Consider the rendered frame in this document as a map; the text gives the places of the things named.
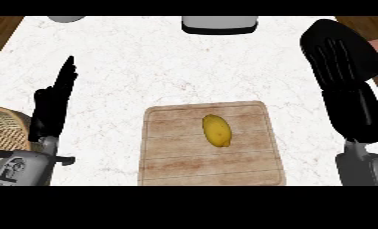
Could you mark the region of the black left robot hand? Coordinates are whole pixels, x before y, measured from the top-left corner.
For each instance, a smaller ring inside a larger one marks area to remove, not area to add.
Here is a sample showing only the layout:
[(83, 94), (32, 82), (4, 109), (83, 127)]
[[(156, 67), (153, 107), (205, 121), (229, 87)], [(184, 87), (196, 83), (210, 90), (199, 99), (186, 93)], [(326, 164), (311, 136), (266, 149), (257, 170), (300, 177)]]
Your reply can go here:
[(34, 92), (35, 108), (31, 117), (28, 140), (37, 142), (43, 137), (59, 137), (68, 101), (77, 79), (74, 57), (69, 56), (60, 68), (55, 84)]

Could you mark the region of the yellow lemon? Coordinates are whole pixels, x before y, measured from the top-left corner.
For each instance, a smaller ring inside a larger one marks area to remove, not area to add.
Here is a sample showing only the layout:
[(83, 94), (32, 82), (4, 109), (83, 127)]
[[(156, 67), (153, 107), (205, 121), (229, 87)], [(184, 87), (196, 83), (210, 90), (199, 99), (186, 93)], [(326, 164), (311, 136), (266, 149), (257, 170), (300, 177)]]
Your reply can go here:
[(227, 147), (230, 145), (232, 130), (220, 116), (208, 114), (202, 118), (202, 129), (205, 138), (215, 147)]

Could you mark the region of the white appliance with black base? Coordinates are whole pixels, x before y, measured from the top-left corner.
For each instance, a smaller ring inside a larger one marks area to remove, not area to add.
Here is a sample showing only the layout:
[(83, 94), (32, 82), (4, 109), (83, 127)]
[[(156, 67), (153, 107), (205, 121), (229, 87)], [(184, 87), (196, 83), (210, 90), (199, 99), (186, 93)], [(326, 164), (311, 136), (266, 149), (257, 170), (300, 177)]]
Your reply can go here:
[(235, 35), (255, 31), (257, 16), (183, 16), (182, 30), (189, 34)]

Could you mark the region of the grey round object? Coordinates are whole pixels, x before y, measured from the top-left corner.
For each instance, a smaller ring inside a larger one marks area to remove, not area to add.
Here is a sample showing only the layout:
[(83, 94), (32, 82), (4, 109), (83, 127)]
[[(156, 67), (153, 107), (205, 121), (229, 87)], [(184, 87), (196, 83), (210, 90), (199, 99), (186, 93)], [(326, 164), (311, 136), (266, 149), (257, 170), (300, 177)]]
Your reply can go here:
[(53, 22), (71, 23), (81, 20), (86, 16), (47, 16)]

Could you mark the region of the wicker basket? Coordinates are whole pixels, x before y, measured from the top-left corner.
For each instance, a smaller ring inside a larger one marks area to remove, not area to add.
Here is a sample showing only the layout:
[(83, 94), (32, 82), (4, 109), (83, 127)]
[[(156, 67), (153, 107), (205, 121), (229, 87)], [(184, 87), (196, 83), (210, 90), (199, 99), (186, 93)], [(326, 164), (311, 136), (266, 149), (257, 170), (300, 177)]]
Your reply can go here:
[(43, 146), (28, 140), (31, 117), (0, 107), (0, 150), (43, 151)]

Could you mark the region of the wooden cutting board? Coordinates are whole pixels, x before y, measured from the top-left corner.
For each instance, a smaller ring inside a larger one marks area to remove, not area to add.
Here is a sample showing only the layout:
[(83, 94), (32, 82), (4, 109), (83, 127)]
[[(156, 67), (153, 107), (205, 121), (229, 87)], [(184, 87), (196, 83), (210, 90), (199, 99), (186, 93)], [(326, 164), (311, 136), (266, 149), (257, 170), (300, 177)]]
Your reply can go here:
[[(220, 116), (230, 145), (214, 146), (202, 118)], [(260, 101), (155, 106), (143, 117), (137, 184), (270, 185), (286, 183), (267, 108)]]

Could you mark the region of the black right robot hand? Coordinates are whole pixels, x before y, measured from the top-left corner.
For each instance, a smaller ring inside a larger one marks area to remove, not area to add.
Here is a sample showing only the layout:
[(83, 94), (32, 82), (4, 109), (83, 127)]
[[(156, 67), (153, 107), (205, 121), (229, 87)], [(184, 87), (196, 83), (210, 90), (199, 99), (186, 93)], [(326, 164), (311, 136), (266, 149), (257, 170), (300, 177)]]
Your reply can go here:
[(311, 24), (300, 47), (337, 132), (348, 140), (378, 142), (378, 98), (366, 83), (378, 76), (378, 52), (359, 33), (329, 19)]

